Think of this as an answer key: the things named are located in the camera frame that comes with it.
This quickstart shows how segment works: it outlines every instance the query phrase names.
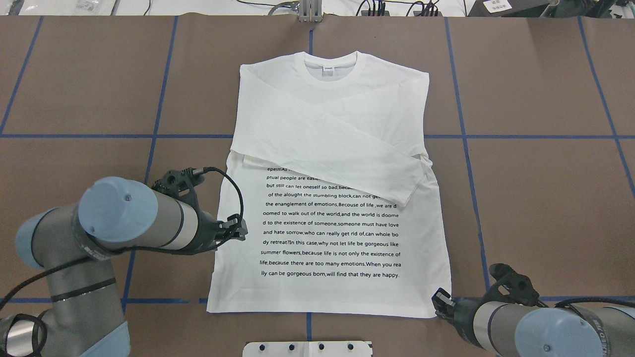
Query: black cable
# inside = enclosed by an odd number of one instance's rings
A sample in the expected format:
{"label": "black cable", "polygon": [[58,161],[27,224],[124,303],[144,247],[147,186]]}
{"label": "black cable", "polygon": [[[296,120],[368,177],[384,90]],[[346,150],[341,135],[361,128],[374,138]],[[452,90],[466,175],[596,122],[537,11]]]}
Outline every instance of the black cable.
{"label": "black cable", "polygon": [[427,8],[427,9],[429,8],[430,12],[426,14],[427,16],[432,16],[432,17],[435,17],[435,16],[438,16],[438,15],[439,15],[439,8],[436,6],[436,5],[437,5],[437,3],[438,3],[439,1],[440,1],[440,0],[437,0],[437,1],[435,1],[435,2],[432,2],[432,0],[431,0],[431,1],[428,3],[428,5],[426,6],[426,8]]}
{"label": "black cable", "polygon": [[115,15],[115,12],[117,12],[118,7],[119,7],[119,0],[115,0],[115,3],[112,5],[112,10],[110,11],[111,16]]}
{"label": "black cable", "polygon": [[424,13],[424,9],[425,9],[425,4],[423,1],[415,1],[414,3],[410,4],[410,7],[408,8],[408,12],[406,12],[406,16],[410,15],[410,11],[412,10],[412,8],[416,5],[416,4],[420,4],[421,5],[421,13]]}
{"label": "black cable", "polygon": [[355,13],[355,16],[359,15],[359,11],[361,10],[361,7],[364,6],[364,3],[368,4],[368,13],[370,14],[370,3],[368,0],[363,0],[361,4],[359,4],[358,11]]}
{"label": "black cable", "polygon": [[580,304],[583,302],[603,302],[605,304],[621,305],[635,308],[635,303],[617,299],[610,299],[608,297],[581,297],[577,299],[562,300],[561,302],[558,302],[556,304],[556,307],[565,307],[570,306],[571,304]]}
{"label": "black cable", "polygon": [[384,0],[385,3],[412,4],[411,1]]}
{"label": "black cable", "polygon": [[422,11],[419,13],[419,16],[423,17],[423,16],[429,16],[432,14],[434,14],[434,4],[432,3],[432,1],[430,1],[425,5],[425,8],[422,9]]}
{"label": "black cable", "polygon": [[573,311],[576,315],[578,315],[579,318],[584,320],[584,315],[578,309],[576,309],[575,306],[568,305],[568,307],[571,311]]}
{"label": "black cable", "polygon": [[247,4],[247,5],[262,5],[262,6],[277,6],[277,4],[264,4],[264,3],[250,3],[248,1],[243,1],[243,0],[236,0],[237,2],[241,3],[241,4]]}
{"label": "black cable", "polygon": [[[240,188],[238,188],[238,185],[235,183],[235,181],[232,180],[232,178],[229,177],[229,175],[226,174],[223,170],[221,170],[219,168],[212,167],[212,166],[204,167],[203,168],[203,173],[208,173],[208,172],[218,172],[219,174],[223,175],[232,184],[232,186],[234,186],[234,188],[236,190],[236,193],[238,194],[238,201],[240,202],[240,213],[238,214],[238,224],[240,225],[243,222],[243,215],[244,215],[243,194],[241,193]],[[208,248],[198,249],[198,250],[191,251],[191,252],[180,252],[178,250],[154,248],[154,247],[151,247],[151,246],[131,246],[131,247],[120,248],[120,249],[115,249],[115,250],[108,250],[105,247],[103,247],[101,244],[99,244],[99,242],[97,242],[95,239],[93,239],[93,242],[95,244],[97,244],[101,249],[104,249],[106,252],[112,253],[113,255],[119,255],[119,254],[124,253],[124,252],[131,252],[131,251],[136,251],[136,250],[145,250],[145,251],[148,251],[148,252],[156,252],[156,253],[169,253],[169,254],[174,254],[174,255],[194,255],[194,254],[198,254],[198,253],[209,252],[210,250],[216,250],[218,247],[222,246],[223,244],[228,242],[230,239],[232,239],[234,233],[236,232],[236,229],[237,228],[228,229],[223,234],[222,238],[220,239],[220,241],[217,244],[211,245]],[[47,276],[49,276],[51,274],[55,274],[55,273],[57,273],[59,271],[62,271],[62,270],[67,269],[67,268],[70,268],[72,266],[76,266],[76,265],[79,265],[79,264],[82,264],[82,263],[86,263],[86,262],[91,262],[91,261],[94,261],[91,257],[83,257],[83,258],[80,258],[80,259],[72,260],[72,261],[64,263],[64,264],[62,264],[60,266],[56,266],[56,267],[51,268],[49,270],[43,271],[43,272],[41,272],[41,273],[39,273],[39,274],[29,278],[29,279],[26,279],[25,281],[23,281],[20,284],[18,284],[18,286],[16,286],[15,288],[11,289],[11,291],[4,296],[2,301],[0,301],[0,311],[2,311],[2,309],[4,309],[4,307],[15,296],[15,294],[17,294],[20,290],[24,289],[26,286],[36,282],[37,280],[45,278],[45,277],[47,277]],[[28,354],[25,357],[39,356],[39,353],[44,348],[44,344],[46,343],[46,338],[48,336],[48,331],[46,329],[46,324],[42,320],[42,315],[40,315],[39,317],[35,317],[35,316],[31,316],[31,315],[26,315],[26,314],[17,314],[15,316],[15,319],[33,321],[35,326],[37,326],[38,328],[40,328],[42,330],[42,341],[39,343],[39,345],[37,345],[37,347],[34,347],[34,352],[33,353]],[[12,355],[8,354],[6,351],[3,351],[2,349],[0,349],[0,357],[16,357],[16,356],[12,356]]]}
{"label": "black cable", "polygon": [[152,6],[152,0],[148,0],[148,8],[145,9],[144,16],[148,15],[148,11],[150,11],[150,6]]}

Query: metal mount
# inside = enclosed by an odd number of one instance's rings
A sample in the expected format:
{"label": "metal mount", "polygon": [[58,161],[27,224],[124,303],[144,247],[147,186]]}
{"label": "metal mount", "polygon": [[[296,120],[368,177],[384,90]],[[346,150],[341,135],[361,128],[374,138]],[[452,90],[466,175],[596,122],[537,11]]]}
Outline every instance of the metal mount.
{"label": "metal mount", "polygon": [[300,22],[322,22],[322,0],[300,0]]}
{"label": "metal mount", "polygon": [[372,357],[370,341],[250,342],[243,357]]}

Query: shirt label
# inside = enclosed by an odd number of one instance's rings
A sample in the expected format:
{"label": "shirt label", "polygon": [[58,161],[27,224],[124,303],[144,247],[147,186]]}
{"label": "shirt label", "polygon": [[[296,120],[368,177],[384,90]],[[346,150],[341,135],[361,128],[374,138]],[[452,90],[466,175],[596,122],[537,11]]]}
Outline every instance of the shirt label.
{"label": "shirt label", "polygon": [[99,5],[99,0],[78,0],[75,7],[80,10],[94,12]]}
{"label": "shirt label", "polygon": [[332,76],[335,73],[335,67],[322,67],[322,76]]}
{"label": "shirt label", "polygon": [[488,0],[483,1],[483,5],[490,13],[497,13],[505,10],[509,10],[512,6],[507,0]]}

